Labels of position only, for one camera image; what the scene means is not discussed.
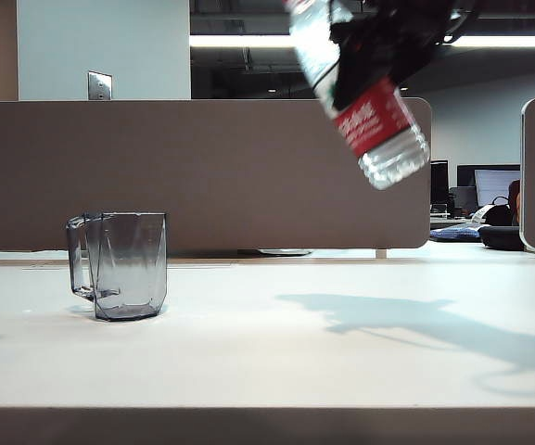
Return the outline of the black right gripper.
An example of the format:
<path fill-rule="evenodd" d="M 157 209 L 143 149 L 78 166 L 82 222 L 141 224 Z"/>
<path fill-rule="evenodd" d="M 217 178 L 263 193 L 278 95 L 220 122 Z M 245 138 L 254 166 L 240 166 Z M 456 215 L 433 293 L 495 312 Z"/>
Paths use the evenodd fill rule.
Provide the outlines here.
<path fill-rule="evenodd" d="M 376 1 L 376 11 L 331 25 L 338 45 L 334 108 L 343 110 L 389 77 L 401 84 L 435 56 L 451 22 L 453 1 Z"/>

